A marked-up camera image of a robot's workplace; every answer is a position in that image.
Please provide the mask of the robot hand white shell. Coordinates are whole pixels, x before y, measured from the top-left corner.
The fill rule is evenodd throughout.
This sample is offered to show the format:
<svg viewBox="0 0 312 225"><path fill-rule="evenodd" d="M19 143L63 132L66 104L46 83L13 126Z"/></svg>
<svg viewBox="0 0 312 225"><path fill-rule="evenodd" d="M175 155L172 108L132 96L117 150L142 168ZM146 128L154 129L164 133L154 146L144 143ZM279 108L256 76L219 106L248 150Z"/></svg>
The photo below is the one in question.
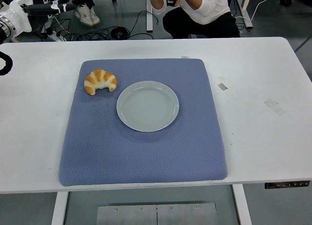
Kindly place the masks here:
<svg viewBox="0 0 312 225"><path fill-rule="evenodd" d="M0 40L38 30L51 17L75 9L69 0L12 0L0 9Z"/></svg>

